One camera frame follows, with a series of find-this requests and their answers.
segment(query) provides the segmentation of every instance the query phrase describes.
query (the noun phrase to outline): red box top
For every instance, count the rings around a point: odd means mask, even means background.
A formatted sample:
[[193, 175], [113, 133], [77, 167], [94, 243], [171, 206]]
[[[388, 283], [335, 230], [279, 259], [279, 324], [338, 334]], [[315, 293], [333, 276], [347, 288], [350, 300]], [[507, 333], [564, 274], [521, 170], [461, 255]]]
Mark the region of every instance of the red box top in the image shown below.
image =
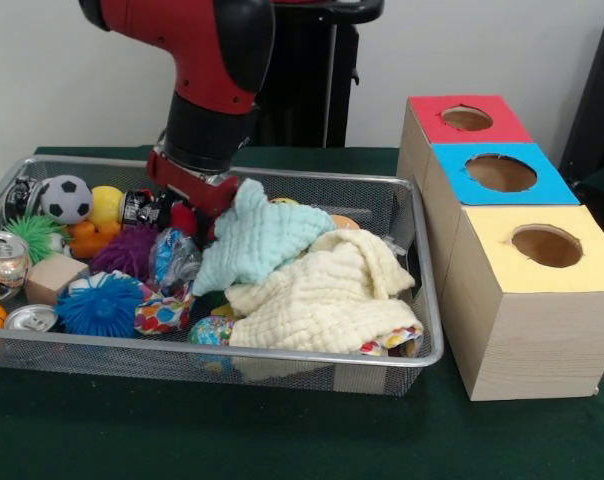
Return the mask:
[[533, 142], [499, 95], [410, 97], [409, 102], [432, 144]]

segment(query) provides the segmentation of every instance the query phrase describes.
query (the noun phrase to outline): white washcloth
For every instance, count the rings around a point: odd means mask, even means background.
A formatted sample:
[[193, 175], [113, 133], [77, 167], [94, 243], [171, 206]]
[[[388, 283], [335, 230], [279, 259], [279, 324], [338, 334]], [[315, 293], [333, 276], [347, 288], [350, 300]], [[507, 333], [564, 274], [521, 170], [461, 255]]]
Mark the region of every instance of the white washcloth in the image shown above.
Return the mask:
[[[392, 298], [414, 284], [380, 238], [366, 230], [335, 230], [264, 283], [226, 290], [233, 310], [246, 317], [236, 323], [230, 345], [355, 352], [395, 328], [422, 328], [409, 306]], [[243, 373], [254, 380], [271, 376]]]

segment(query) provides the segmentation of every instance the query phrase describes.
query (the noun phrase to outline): white wall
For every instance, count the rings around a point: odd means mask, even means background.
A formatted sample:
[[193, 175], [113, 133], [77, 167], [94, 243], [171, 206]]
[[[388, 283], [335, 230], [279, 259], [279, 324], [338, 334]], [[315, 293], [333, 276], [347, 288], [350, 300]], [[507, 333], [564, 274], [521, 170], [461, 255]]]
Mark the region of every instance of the white wall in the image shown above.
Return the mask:
[[140, 145], [164, 127], [168, 54], [84, 19], [77, 0], [0, 1], [0, 175], [38, 145]]
[[387, 0], [360, 27], [350, 145], [397, 145], [409, 95], [503, 95], [559, 162], [604, 25], [604, 0]]
[[[360, 28], [350, 145], [397, 145], [408, 95], [500, 93], [558, 160], [604, 0], [387, 4]], [[172, 84], [168, 55], [99, 31], [76, 0], [0, 1], [0, 175], [38, 145], [154, 141]]]

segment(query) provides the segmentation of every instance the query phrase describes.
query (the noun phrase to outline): blue koosh ball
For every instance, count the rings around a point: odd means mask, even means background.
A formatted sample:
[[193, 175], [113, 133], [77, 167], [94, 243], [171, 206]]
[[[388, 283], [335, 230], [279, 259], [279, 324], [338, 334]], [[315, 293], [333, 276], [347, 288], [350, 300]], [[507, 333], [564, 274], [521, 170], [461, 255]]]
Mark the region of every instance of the blue koosh ball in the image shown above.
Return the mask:
[[88, 286], [73, 288], [55, 308], [67, 333], [99, 337], [132, 337], [135, 309], [144, 300], [140, 282], [128, 276], [103, 275]]

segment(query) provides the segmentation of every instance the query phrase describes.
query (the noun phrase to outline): wooden cube box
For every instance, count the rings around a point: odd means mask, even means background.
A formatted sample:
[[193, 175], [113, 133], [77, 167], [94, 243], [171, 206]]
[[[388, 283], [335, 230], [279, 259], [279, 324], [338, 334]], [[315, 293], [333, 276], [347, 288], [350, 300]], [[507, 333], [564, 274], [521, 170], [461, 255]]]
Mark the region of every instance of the wooden cube box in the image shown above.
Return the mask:
[[438, 295], [446, 281], [462, 205], [579, 205], [534, 143], [431, 148], [422, 196]]
[[441, 309], [471, 400], [590, 396], [604, 233], [586, 207], [466, 207]]
[[398, 177], [412, 179], [420, 190], [433, 144], [531, 143], [517, 116], [495, 95], [411, 97], [407, 103]]
[[26, 281], [25, 291], [29, 303], [55, 305], [58, 295], [73, 280], [89, 275], [89, 266], [73, 258], [54, 253], [36, 264]]

